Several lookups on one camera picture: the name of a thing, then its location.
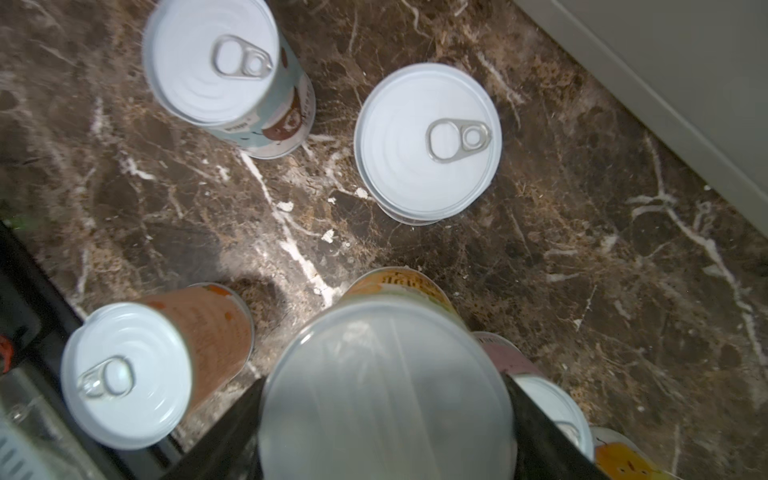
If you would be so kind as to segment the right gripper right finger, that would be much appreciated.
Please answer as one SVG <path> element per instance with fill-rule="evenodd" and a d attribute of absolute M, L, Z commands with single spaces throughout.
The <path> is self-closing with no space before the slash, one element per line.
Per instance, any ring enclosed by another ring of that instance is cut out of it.
<path fill-rule="evenodd" d="M 504 383 L 518 451 L 512 479 L 607 479 L 514 379 L 504 376 Z"/>

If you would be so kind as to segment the orange peach label can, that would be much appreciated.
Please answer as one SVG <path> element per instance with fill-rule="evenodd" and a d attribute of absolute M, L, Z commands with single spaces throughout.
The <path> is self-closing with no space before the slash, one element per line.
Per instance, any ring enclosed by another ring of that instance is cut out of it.
<path fill-rule="evenodd" d="M 245 367 L 254 336 L 245 301 L 217 283 L 105 305 L 66 343 L 65 403 L 99 443 L 148 447 Z"/>

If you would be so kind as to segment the green orange plastic-lid can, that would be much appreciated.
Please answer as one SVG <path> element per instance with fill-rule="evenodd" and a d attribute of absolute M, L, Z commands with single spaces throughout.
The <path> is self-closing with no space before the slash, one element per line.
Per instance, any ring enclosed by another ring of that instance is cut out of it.
<path fill-rule="evenodd" d="M 373 270 L 310 320 L 268 375 L 267 479 L 510 479 L 510 395 L 448 296 Z"/>

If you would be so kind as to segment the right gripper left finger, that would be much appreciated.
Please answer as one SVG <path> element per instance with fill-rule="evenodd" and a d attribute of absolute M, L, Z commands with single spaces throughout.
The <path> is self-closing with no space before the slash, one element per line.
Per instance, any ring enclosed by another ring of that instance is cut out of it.
<path fill-rule="evenodd" d="M 266 377 L 258 379 L 162 479 L 263 479 L 257 432 Z"/>

